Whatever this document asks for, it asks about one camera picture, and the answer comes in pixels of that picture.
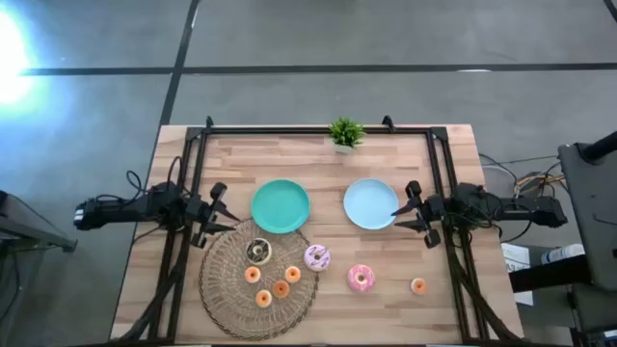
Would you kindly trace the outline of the white plastic bottle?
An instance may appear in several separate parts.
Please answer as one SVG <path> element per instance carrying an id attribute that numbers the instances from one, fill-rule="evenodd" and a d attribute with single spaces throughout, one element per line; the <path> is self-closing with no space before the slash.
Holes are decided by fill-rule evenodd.
<path id="1" fill-rule="evenodd" d="M 541 263 L 549 264 L 583 254 L 585 254 L 585 250 L 582 244 L 571 244 L 544 252 L 541 255 Z"/>

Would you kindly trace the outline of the white paper sheet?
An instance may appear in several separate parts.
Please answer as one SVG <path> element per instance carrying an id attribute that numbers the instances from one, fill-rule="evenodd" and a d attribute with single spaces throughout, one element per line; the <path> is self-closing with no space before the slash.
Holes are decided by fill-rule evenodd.
<path id="1" fill-rule="evenodd" d="M 507 243 L 502 243 L 501 248 L 508 273 L 530 268 L 528 248 Z M 518 304 L 530 307 L 534 305 L 531 291 L 515 293 L 514 297 Z"/>

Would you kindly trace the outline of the large pink toy donut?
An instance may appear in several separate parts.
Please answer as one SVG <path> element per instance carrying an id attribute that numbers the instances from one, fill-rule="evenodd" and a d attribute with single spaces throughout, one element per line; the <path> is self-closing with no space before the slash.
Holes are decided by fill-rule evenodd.
<path id="1" fill-rule="evenodd" d="M 375 284 L 374 272 L 367 265 L 356 264 L 347 273 L 347 283 L 353 291 L 369 292 Z"/>

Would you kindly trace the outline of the black aluminium table frame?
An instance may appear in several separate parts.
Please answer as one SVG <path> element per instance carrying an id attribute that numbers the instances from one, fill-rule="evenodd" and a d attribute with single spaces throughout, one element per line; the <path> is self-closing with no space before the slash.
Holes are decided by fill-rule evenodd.
<path id="1" fill-rule="evenodd" d="M 469 125 L 371 125 L 349 154 L 335 151 L 324 125 L 213 126 L 193 143 L 203 155 L 200 172 L 189 181 L 207 194 L 216 182 L 227 185 L 224 201 L 238 220 L 251 215 L 258 187 L 276 178 L 301 184 L 310 213 L 300 231 L 309 242 L 326 246 L 332 265 L 319 274 L 315 301 L 306 317 L 285 334 L 244 340 L 224 333 L 201 304 L 199 274 L 203 249 L 191 248 L 178 306 L 165 301 L 161 325 L 175 324 L 178 345 L 419 345 L 460 344 L 455 288 L 444 246 L 427 249 L 415 232 L 395 225 L 367 230 L 354 225 L 343 209 L 347 187 L 363 177 L 386 182 L 397 194 L 417 180 L 425 193 L 452 182 L 485 180 Z M 369 292 L 353 291 L 349 269 L 367 265 L 375 275 Z M 426 292 L 410 284 L 423 278 Z"/>

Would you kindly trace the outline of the large chocolate toy donut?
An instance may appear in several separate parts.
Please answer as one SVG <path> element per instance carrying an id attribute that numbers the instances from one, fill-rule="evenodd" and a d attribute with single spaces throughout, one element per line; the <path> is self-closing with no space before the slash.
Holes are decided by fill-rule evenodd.
<path id="1" fill-rule="evenodd" d="M 246 256 L 253 265 L 267 263 L 272 253 L 270 242 L 264 238 L 255 238 L 246 247 Z"/>

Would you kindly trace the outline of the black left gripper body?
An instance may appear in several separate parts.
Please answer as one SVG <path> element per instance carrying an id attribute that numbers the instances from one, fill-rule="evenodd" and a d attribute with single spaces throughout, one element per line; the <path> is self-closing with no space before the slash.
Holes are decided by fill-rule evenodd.
<path id="1" fill-rule="evenodd" d="M 227 185 L 222 182 L 217 182 L 210 190 L 212 202 L 208 203 L 201 199 L 200 195 L 194 195 L 186 201 L 185 218 L 188 222 L 200 224 L 200 229 L 196 232 L 190 241 L 192 246 L 203 249 L 206 244 L 207 224 L 216 223 L 216 214 L 218 212 L 212 209 L 213 202 L 222 200 L 222 197 L 227 190 Z"/>

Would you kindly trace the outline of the large lilac drizzled toy donut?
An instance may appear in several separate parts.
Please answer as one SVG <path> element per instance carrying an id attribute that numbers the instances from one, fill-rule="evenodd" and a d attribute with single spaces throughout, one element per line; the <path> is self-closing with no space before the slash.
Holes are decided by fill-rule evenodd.
<path id="1" fill-rule="evenodd" d="M 311 271 L 321 272 L 329 267 L 332 256 L 328 248 L 323 245 L 314 244 L 305 250 L 304 261 Z"/>

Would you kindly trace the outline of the light blue round plate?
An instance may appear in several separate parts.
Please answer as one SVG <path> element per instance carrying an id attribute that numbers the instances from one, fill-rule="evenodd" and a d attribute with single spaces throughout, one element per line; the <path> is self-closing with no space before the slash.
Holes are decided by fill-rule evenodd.
<path id="1" fill-rule="evenodd" d="M 351 222 L 364 229 L 382 229 L 395 219 L 398 197 L 387 183 L 363 178 L 351 184 L 343 198 L 344 211 Z"/>

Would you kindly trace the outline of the round woven wicker placemat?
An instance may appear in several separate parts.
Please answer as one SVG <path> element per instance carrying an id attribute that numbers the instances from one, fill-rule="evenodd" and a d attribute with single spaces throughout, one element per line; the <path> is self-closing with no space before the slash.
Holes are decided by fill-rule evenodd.
<path id="1" fill-rule="evenodd" d="M 260 278 L 248 282 L 246 270 L 253 266 L 248 246 L 265 246 L 270 258 L 259 264 Z M 211 241 L 201 261 L 199 291 L 201 304 L 213 323 L 224 333 L 244 340 L 265 340 L 285 334 L 306 317 L 315 301 L 319 275 L 304 263 L 309 240 L 299 230 L 273 234 L 254 220 L 236 224 Z M 287 268 L 300 270 L 300 279 L 289 285 L 289 293 L 275 296 L 275 283 L 285 280 Z M 257 294 L 272 294 L 269 306 L 260 307 Z"/>

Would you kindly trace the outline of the black round pole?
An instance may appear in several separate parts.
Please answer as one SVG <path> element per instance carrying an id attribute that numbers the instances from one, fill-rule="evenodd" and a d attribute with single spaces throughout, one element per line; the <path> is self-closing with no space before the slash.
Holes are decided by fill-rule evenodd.
<path id="1" fill-rule="evenodd" d="M 580 156 L 590 163 L 601 160 L 615 150 L 617 150 L 617 130 L 593 144 L 579 146 Z"/>

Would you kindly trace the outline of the teal round plate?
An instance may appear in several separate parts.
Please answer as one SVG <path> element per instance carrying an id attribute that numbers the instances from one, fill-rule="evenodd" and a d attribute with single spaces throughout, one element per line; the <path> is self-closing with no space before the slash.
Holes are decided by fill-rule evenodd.
<path id="1" fill-rule="evenodd" d="M 256 224 L 273 234 L 287 234 L 308 219 L 310 200 L 307 191 L 288 179 L 275 179 L 261 185 L 253 196 L 251 213 Z"/>

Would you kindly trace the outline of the small green potted plant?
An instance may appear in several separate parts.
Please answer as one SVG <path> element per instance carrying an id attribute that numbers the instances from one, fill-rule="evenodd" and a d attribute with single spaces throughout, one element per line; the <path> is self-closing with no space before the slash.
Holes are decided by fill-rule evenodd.
<path id="1" fill-rule="evenodd" d="M 362 142 L 365 132 L 360 123 L 347 118 L 339 118 L 329 125 L 329 136 L 336 152 L 348 154 Z"/>

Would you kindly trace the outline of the black shelf bar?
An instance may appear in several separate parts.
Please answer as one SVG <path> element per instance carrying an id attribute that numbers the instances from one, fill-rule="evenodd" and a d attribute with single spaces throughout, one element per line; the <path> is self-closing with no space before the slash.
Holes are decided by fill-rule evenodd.
<path id="1" fill-rule="evenodd" d="M 515 293 L 572 283 L 591 284 L 587 257 L 577 255 L 509 274 Z"/>

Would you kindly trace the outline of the grey metal cart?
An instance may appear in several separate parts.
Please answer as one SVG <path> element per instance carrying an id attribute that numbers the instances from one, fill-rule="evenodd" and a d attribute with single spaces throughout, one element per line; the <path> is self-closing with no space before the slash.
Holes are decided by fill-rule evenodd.
<path id="1" fill-rule="evenodd" d="M 577 284 L 575 298 L 584 331 L 617 330 L 617 150 L 585 161 L 575 143 L 558 148 L 585 250 L 591 284 Z"/>

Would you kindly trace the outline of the grey side table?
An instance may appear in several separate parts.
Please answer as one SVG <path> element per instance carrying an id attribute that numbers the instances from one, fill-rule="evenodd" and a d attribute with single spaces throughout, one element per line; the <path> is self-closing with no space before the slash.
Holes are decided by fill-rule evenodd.
<path id="1" fill-rule="evenodd" d="M 60 230 L 18 196 L 0 190 L 0 242 L 37 241 L 73 252 L 77 239 Z"/>

